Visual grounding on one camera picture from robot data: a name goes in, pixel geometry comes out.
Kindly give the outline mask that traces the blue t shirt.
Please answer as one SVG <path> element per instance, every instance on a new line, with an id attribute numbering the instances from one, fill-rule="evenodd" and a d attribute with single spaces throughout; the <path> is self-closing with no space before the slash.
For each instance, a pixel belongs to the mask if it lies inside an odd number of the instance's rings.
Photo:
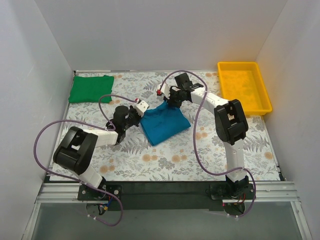
<path id="1" fill-rule="evenodd" d="M 151 146 L 156 146 L 191 127 L 181 110 L 169 106 L 165 101 L 158 107 L 147 110 L 140 124 Z"/>

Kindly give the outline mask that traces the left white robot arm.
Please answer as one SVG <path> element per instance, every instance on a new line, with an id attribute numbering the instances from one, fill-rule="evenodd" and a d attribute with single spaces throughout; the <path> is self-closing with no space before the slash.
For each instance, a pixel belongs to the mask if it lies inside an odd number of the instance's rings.
<path id="1" fill-rule="evenodd" d="M 120 105 L 115 108 L 111 123 L 103 129 L 70 127 L 53 154 L 53 162 L 75 174 L 81 182 L 89 184 L 89 194 L 95 200 L 103 199 L 107 193 L 106 180 L 91 166 L 94 150 L 121 143 L 126 131 L 139 125 L 148 108 L 145 101 L 130 107 Z"/>

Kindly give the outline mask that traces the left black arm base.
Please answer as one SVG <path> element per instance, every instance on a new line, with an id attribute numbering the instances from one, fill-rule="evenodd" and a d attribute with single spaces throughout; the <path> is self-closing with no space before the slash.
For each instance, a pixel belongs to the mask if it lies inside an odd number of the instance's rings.
<path id="1" fill-rule="evenodd" d="M 99 190 L 92 189 L 86 184 L 81 184 L 78 189 L 77 200 L 78 201 L 107 201 L 111 197 L 106 192 L 115 195 L 117 198 L 121 198 L 122 186 L 120 184 L 110 184 L 103 182 L 98 187 Z"/>

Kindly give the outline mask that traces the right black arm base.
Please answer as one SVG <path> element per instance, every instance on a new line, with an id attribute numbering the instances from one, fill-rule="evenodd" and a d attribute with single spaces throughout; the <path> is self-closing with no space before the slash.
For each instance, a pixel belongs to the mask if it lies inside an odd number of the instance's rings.
<path id="1" fill-rule="evenodd" d="M 249 177 L 236 182 L 231 181 L 227 176 L 225 181 L 210 182 L 205 193 L 212 200 L 252 200 L 254 198 L 254 186 L 249 183 Z"/>

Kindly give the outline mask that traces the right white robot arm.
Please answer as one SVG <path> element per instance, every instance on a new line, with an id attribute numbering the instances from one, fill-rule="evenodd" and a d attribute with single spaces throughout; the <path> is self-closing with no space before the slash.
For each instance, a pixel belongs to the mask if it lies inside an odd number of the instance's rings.
<path id="1" fill-rule="evenodd" d="M 223 142 L 227 170 L 223 172 L 226 181 L 227 195 L 237 199 L 249 187 L 249 171 L 244 163 L 244 139 L 249 125 L 239 100 L 226 100 L 209 92 L 207 83 L 199 77 L 198 83 L 192 83 L 189 76 L 192 72 L 177 70 L 175 86 L 165 81 L 157 86 L 156 93 L 163 96 L 171 107 L 180 108 L 184 101 L 198 105 L 198 109 L 206 109 L 214 115 L 215 130 Z"/>

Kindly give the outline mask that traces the yellow plastic bin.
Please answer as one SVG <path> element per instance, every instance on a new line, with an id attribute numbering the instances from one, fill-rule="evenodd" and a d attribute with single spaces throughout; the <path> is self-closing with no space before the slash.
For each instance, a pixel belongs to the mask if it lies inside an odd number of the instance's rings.
<path id="1" fill-rule="evenodd" d="M 254 61 L 220 61 L 217 71 L 221 96 L 241 102 L 246 115 L 263 116 L 273 111 L 259 65 Z"/>

